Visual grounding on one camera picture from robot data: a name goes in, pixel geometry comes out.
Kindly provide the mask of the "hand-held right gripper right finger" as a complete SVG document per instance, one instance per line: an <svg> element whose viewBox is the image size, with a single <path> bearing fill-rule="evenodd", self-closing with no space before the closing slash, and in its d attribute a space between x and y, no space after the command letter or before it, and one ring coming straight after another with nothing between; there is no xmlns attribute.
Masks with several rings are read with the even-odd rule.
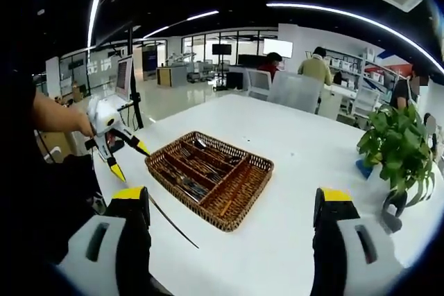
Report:
<svg viewBox="0 0 444 296"><path fill-rule="evenodd" d="M313 227L312 295L387 295L404 272L391 237L345 192L316 190Z"/></svg>

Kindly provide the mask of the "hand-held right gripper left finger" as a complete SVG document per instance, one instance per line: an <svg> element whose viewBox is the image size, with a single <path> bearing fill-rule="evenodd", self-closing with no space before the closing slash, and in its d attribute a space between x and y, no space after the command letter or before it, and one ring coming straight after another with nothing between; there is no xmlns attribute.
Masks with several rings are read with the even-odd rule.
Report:
<svg viewBox="0 0 444 296"><path fill-rule="evenodd" d="M147 188L120 190L69 239L58 269L81 295L148 295L149 227Z"/></svg>

